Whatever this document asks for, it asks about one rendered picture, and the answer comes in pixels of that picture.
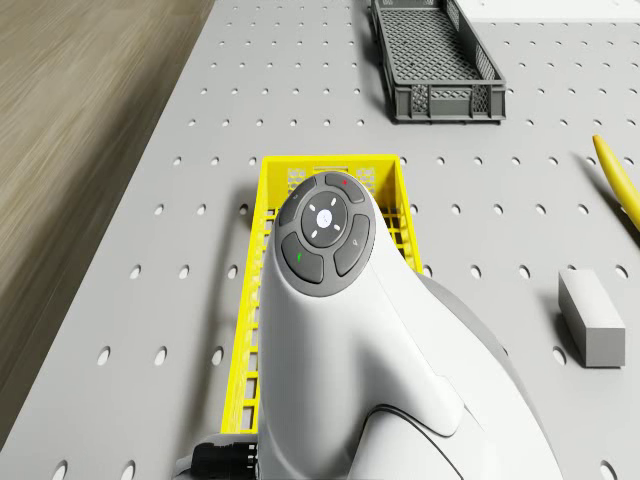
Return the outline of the white board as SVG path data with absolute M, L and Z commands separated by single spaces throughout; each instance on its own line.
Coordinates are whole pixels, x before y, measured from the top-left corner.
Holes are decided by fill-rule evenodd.
M 473 21 L 640 21 L 640 0 L 457 0 Z

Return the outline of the dark grey basket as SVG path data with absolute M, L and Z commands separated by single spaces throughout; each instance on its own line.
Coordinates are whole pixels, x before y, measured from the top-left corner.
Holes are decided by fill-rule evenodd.
M 506 119 L 506 81 L 456 0 L 371 0 L 393 117 Z

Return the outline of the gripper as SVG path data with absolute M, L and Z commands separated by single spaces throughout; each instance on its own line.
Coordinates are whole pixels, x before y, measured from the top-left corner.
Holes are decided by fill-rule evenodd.
M 256 474 L 258 435 L 216 433 L 175 463 L 174 474 Z

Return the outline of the yellow basket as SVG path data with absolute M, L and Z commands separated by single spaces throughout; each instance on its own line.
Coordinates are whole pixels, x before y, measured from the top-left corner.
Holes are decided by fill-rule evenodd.
M 263 257 L 272 221 L 279 208 L 307 177 L 323 171 L 354 176 L 373 195 L 394 245 L 417 273 L 423 271 L 410 213 L 402 161 L 396 155 L 269 156 L 260 170 L 242 295 L 220 432 L 254 434 L 258 431 L 260 399 L 257 366 L 259 289 Z

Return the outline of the yellow banana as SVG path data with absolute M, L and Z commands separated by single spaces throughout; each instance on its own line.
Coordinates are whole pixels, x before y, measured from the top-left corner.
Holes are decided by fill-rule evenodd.
M 604 139 L 599 135 L 593 135 L 592 141 L 610 187 L 633 225 L 640 231 L 640 192 Z

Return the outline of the grey cube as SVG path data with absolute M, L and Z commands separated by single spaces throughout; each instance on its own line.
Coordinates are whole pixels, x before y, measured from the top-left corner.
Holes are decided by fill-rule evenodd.
M 560 270 L 558 303 L 586 367 L 626 364 L 625 324 L 593 270 Z

